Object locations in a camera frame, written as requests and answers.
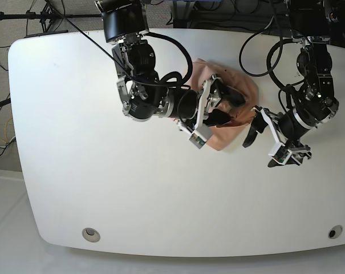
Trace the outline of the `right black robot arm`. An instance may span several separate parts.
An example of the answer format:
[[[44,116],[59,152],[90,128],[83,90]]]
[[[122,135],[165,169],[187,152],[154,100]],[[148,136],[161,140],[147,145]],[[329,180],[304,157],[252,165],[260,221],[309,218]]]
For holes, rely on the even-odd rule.
[[[187,81],[193,74],[193,61],[185,47],[175,39],[149,30],[145,8],[140,1],[95,1],[103,21],[106,42],[113,45],[112,59],[117,72],[117,89],[123,113],[144,122],[156,115],[177,119],[182,130],[192,132],[199,126],[223,126],[231,121],[219,110],[222,102],[232,107],[246,103],[243,95],[212,74],[199,91]],[[160,78],[155,70],[156,56],[144,36],[174,44],[184,55],[185,75],[177,71]]]

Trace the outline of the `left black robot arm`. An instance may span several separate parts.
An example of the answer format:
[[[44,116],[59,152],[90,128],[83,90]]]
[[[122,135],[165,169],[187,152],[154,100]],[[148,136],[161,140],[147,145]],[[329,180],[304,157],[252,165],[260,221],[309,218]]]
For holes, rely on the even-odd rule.
[[[286,1],[287,16],[292,37],[280,37],[266,58],[266,74],[284,93],[286,103],[277,114],[268,108],[255,106],[255,116],[244,147],[253,144],[258,134],[270,129],[274,145],[269,152],[270,168],[286,165],[301,165],[305,158],[312,157],[311,148],[301,143],[301,137],[320,124],[331,120],[339,108],[334,95],[334,81],[331,75],[332,59],[327,50],[330,30],[323,1]],[[278,62],[271,59],[275,53],[282,55],[284,45],[300,43],[297,69],[303,80],[296,84],[283,84],[274,74]]]

